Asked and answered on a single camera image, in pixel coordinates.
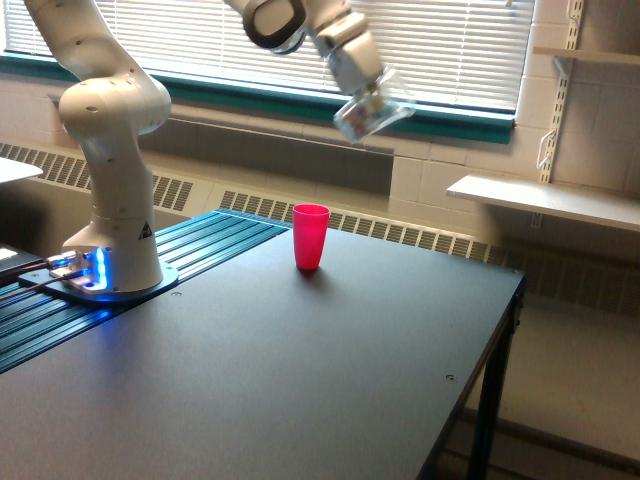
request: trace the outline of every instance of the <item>white shelf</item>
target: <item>white shelf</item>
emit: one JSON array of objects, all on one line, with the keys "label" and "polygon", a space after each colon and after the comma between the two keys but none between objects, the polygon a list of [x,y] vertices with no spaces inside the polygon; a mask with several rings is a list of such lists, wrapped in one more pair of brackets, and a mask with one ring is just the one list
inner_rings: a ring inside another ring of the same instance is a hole
[{"label": "white shelf", "polygon": [[467,175],[447,194],[491,205],[640,232],[640,201],[587,189]]},{"label": "white shelf", "polygon": [[38,167],[0,157],[0,183],[36,177],[41,174],[42,170]]},{"label": "white shelf", "polygon": [[563,59],[574,59],[591,63],[608,63],[612,65],[640,66],[640,55],[623,53],[594,52],[589,50],[567,50],[564,48],[533,47],[533,53],[553,55]]}]

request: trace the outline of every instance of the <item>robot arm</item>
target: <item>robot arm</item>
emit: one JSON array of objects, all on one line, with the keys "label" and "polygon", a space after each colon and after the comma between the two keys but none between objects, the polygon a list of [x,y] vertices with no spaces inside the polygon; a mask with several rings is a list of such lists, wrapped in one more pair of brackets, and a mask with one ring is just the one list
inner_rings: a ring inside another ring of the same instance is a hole
[{"label": "robot arm", "polygon": [[364,15],[347,0],[225,0],[247,36],[275,53],[295,51],[309,35],[338,87],[352,99],[334,117],[352,143],[413,114],[386,95],[385,71]]},{"label": "robot arm", "polygon": [[116,41],[93,0],[27,0],[58,62],[81,82],[64,92],[60,117],[91,174],[91,222],[64,243],[77,262],[55,273],[90,295],[135,292],[163,279],[153,236],[153,180],[138,135],[169,117],[167,90]]},{"label": "robot arm", "polygon": [[[311,37],[340,89],[353,96],[335,117],[351,141],[410,115],[382,94],[384,66],[373,37],[346,0],[225,1],[263,48],[286,54]],[[51,53],[81,80],[60,99],[60,116],[91,174],[91,222],[64,244],[79,255],[53,274],[87,272],[69,282],[96,298],[151,289],[163,281],[163,267],[153,235],[152,175],[137,138],[168,118],[169,94],[117,42],[93,0],[25,4]]]}]

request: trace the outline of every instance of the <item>table top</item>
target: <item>table top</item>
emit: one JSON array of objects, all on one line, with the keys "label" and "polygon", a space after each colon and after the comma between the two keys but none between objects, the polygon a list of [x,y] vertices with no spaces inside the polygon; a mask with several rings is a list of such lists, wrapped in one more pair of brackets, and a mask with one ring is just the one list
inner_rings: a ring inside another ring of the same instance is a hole
[{"label": "table top", "polygon": [[0,183],[42,175],[42,170],[28,163],[16,162],[0,157]]},{"label": "table top", "polygon": [[413,479],[522,281],[287,232],[0,375],[3,478]]}]

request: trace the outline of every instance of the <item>window frame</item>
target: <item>window frame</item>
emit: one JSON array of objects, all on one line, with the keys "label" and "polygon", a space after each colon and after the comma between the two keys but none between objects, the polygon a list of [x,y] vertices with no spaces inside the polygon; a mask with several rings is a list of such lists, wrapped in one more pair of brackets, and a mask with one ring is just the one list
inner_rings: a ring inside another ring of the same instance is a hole
[{"label": "window frame", "polygon": [[[314,120],[332,123],[334,113],[345,103],[336,94],[298,91],[239,81],[218,80],[174,72],[145,71],[162,83],[172,99],[197,102],[199,105],[230,107],[285,116],[299,121]],[[0,53],[0,73],[34,78],[77,82],[51,57],[3,51]],[[457,107],[416,105],[416,113],[383,131],[383,135],[410,134],[442,136],[508,144],[515,126],[515,113],[494,113]]]}]

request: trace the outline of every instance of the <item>red plastic cup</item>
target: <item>red plastic cup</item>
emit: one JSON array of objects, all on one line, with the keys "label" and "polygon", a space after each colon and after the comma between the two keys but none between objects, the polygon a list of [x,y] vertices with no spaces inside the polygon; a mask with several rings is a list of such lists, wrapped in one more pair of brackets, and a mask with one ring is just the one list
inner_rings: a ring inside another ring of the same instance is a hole
[{"label": "red plastic cup", "polygon": [[324,205],[293,207],[293,250],[300,270],[317,270],[331,212]]}]

